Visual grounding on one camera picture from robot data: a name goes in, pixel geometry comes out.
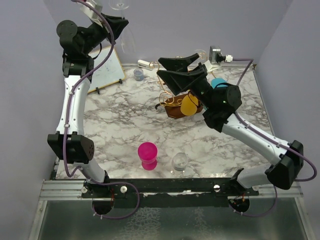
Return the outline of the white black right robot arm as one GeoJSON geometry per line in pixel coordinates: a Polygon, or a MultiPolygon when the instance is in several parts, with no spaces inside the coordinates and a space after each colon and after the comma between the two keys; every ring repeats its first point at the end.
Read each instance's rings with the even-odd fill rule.
{"type": "Polygon", "coordinates": [[[174,95],[190,91],[200,101],[209,128],[241,141],[268,161],[251,169],[238,169],[230,178],[230,191],[240,196],[253,186],[268,184],[289,190],[304,165],[303,145],[272,136],[241,118],[237,113],[242,104],[239,86],[224,80],[210,84],[209,61],[188,70],[199,57],[197,53],[184,58],[161,57],[158,62],[164,69],[159,69],[157,75],[174,95]]]}

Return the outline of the clear wine glass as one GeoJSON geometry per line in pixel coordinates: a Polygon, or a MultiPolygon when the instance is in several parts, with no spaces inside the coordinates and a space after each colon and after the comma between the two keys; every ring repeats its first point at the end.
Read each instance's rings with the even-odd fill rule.
{"type": "Polygon", "coordinates": [[[202,49],[196,49],[195,52],[199,55],[199,61],[200,62],[206,62],[208,60],[208,55],[205,50],[202,49]]]}

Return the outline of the pink plastic wine glass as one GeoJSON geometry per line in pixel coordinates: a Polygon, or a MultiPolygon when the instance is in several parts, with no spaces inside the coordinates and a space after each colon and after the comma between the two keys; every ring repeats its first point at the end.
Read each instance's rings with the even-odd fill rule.
{"type": "Polygon", "coordinates": [[[141,166],[147,170],[152,171],[157,166],[158,148],[152,142],[142,143],[137,150],[138,157],[141,161],[141,166]]]}

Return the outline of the blue plastic wine glass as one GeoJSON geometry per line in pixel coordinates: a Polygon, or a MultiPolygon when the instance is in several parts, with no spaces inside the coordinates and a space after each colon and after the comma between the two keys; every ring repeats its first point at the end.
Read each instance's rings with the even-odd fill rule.
{"type": "Polygon", "coordinates": [[[228,85],[223,78],[214,78],[211,80],[211,86],[213,89],[215,89],[215,88],[227,87],[228,85]]]}

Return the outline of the yellow plastic wine glass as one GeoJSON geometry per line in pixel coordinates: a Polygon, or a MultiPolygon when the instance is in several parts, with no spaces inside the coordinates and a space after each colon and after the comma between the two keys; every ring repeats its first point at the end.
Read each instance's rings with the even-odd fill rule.
{"type": "Polygon", "coordinates": [[[190,91],[183,98],[180,106],[180,111],[185,116],[196,114],[199,106],[199,100],[190,91]]]}

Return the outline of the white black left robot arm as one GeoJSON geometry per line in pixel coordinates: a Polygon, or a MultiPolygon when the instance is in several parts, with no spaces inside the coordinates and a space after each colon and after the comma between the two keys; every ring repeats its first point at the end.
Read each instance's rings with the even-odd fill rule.
{"type": "Polygon", "coordinates": [[[94,142],[84,135],[86,98],[93,73],[98,70],[89,54],[104,40],[114,45],[129,24],[124,17],[103,15],[102,18],[108,26],[93,22],[89,27],[81,27],[71,20],[63,20],[57,25],[56,33],[63,49],[64,100],[55,133],[47,136],[47,143],[63,161],[67,176],[74,175],[68,169],[68,165],[73,165],[94,184],[93,191],[101,198],[110,193],[110,179],[94,159],[94,142]]]}

